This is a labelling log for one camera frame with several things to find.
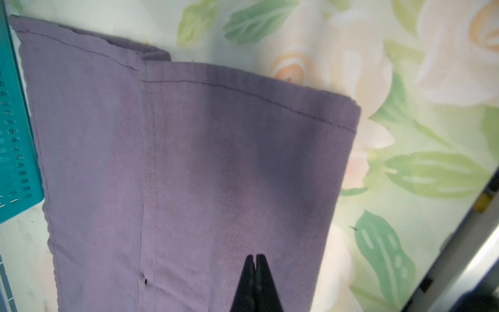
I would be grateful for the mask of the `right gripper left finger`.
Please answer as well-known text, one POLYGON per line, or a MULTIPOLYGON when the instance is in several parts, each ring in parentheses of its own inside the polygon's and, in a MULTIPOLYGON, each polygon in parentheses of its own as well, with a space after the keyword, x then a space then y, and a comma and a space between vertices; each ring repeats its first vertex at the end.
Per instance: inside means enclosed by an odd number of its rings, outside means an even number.
POLYGON ((253 256, 246 257, 235 292, 230 312, 254 312, 256 301, 253 296, 255 263, 253 256))

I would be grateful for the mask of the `purple trousers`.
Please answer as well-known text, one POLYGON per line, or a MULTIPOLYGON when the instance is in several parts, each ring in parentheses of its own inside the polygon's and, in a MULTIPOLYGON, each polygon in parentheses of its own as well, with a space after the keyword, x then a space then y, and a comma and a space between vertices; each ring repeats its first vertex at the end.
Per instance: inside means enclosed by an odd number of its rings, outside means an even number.
POLYGON ((264 254, 309 311, 360 108, 349 97, 9 19, 61 311, 228 311, 264 254))

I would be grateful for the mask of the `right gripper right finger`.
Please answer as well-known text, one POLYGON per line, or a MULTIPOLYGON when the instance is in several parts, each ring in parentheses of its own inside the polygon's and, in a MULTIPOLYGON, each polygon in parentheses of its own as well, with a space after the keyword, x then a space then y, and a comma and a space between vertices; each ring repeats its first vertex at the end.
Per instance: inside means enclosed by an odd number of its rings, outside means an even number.
POLYGON ((255 308, 258 312, 283 312, 268 261, 263 254, 256 256, 255 308))

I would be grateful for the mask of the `teal plastic basket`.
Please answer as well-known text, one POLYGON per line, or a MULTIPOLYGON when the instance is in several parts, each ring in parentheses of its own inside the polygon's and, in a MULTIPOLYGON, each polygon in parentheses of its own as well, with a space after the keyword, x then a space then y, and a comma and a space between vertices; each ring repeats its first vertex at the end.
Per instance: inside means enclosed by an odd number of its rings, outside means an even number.
POLYGON ((1 3, 1 222, 43 199, 29 110, 5 4, 1 3))

